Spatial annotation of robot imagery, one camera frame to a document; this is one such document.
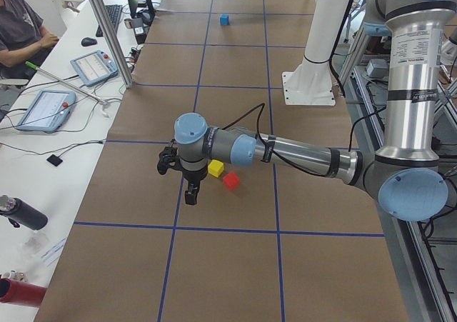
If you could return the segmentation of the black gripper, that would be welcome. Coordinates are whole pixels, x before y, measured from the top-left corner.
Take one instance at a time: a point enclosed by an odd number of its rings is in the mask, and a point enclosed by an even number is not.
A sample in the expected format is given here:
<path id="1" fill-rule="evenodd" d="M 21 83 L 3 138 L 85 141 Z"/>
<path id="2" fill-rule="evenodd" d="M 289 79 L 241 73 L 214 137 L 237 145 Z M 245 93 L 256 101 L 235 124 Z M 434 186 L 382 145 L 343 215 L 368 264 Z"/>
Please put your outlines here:
<path id="1" fill-rule="evenodd" d="M 208 160 L 205 158 L 197 161 L 188 161 L 184 158 L 179 159 L 181 172 L 184 178 L 188 181 L 188 186 L 185 191 L 185 203 L 187 205 L 196 205 L 196 185 L 204 180 L 208 175 Z"/>

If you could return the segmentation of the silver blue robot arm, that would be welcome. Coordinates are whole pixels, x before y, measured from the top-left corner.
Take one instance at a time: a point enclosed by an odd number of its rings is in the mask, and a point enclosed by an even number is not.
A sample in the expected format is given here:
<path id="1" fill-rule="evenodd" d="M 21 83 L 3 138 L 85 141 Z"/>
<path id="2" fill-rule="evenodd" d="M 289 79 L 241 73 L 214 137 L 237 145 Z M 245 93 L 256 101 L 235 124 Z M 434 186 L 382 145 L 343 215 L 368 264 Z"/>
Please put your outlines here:
<path id="1" fill-rule="evenodd" d="M 174 125 L 174 167 L 188 182 L 185 201 L 194 205 L 210 160 L 250 166 L 255 159 L 284 163 L 318 177 L 339 178 L 375 199 L 403 221 L 423 221 L 442 210 L 448 186 L 431 148 L 438 97 L 441 34 L 456 13 L 456 0 L 368 0 L 367 22 L 392 36 L 386 127 L 373 154 L 340 151 L 259 132 L 208 126 L 196 113 Z"/>

